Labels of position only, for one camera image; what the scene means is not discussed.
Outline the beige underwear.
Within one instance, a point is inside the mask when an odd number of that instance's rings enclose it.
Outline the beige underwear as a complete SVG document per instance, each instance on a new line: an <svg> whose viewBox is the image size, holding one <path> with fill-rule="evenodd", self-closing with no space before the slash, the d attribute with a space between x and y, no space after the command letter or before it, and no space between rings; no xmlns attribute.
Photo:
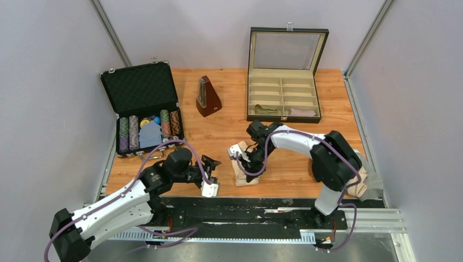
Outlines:
<svg viewBox="0 0 463 262"><path fill-rule="evenodd" d="M237 144L232 145L227 149L227 152L229 154L232 168L234 170L235 174L235 185L237 187L241 186L250 186L254 184L259 183L259 177L252 177L252 181L247 182L247 176L246 174L239 168L238 162L235 158L236 152L238 151L238 148L240 148L243 152L250 152L250 149L247 149L248 145L246 144L245 141L240 141Z"/></svg>

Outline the olive green white underwear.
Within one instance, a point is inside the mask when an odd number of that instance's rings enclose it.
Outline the olive green white underwear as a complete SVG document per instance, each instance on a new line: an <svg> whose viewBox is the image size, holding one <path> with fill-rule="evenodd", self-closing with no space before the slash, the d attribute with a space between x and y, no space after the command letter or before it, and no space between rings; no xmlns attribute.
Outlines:
<svg viewBox="0 0 463 262"><path fill-rule="evenodd" d="M254 113L256 115L279 115L280 110L276 106L256 104L254 106Z"/></svg>

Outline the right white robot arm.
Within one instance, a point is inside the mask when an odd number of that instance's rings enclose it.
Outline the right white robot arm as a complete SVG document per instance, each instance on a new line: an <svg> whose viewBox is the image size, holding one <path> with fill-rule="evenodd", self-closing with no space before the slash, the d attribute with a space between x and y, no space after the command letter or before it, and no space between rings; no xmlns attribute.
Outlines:
<svg viewBox="0 0 463 262"><path fill-rule="evenodd" d="M312 160L313 177L321 182L322 189L312 212L314 225L325 228L334 220L333 212L338 208L345 191L358 184L362 162L340 132L315 134L274 122L268 126L253 121L246 129L255 147L252 151L240 146L228 149L229 156L251 182L266 169L268 157L275 149L285 149L307 156Z"/></svg>

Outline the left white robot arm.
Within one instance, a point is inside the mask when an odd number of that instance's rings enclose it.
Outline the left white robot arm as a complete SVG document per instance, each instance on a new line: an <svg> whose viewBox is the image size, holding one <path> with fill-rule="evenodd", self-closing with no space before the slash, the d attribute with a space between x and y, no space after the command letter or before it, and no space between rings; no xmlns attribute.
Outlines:
<svg viewBox="0 0 463 262"><path fill-rule="evenodd" d="M194 183L202 196L215 197L219 183L211 173L221 162L203 155L193 163L192 157L189 149L177 148L102 200L73 212L57 211L49 237L60 261L81 261L99 244L129 228L150 222L162 225L167 208L160 195L174 183Z"/></svg>

